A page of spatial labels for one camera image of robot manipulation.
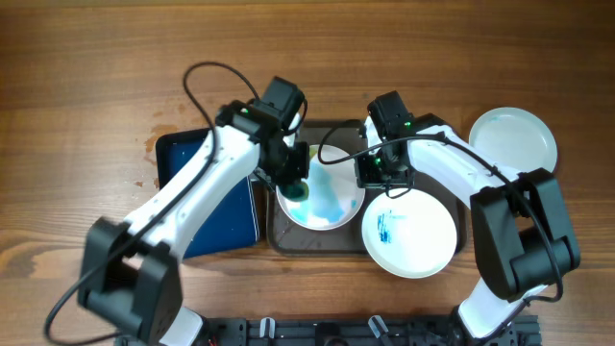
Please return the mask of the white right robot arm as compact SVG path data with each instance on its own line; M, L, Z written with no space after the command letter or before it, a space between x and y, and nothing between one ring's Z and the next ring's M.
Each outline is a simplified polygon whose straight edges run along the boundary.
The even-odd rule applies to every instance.
M391 91L367 107L357 183L392 198L408 194L416 173L446 187L471 212L480 282L456 309L467 343L504 334L533 302L557 302L580 250L554 174L521 172L479 153L434 114L416 117Z

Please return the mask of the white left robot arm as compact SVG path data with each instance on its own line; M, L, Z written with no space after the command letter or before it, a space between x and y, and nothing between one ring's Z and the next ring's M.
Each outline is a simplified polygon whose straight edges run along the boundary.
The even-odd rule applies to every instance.
M209 321L183 305L180 263L218 204L249 175L306 196L308 145L284 140L304 102L296 85L276 77L258 100L222 107L200 149L157 195L122 223L101 218L88 230L79 305L146 345L207 344Z

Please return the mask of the green yellow sponge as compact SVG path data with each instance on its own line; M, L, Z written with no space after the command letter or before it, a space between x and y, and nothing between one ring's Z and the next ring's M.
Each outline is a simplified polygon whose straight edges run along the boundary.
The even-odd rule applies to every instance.
M284 198L294 202L301 202L308 198L309 165L315 155L316 149L303 142L289 154L282 181L278 183L278 189Z

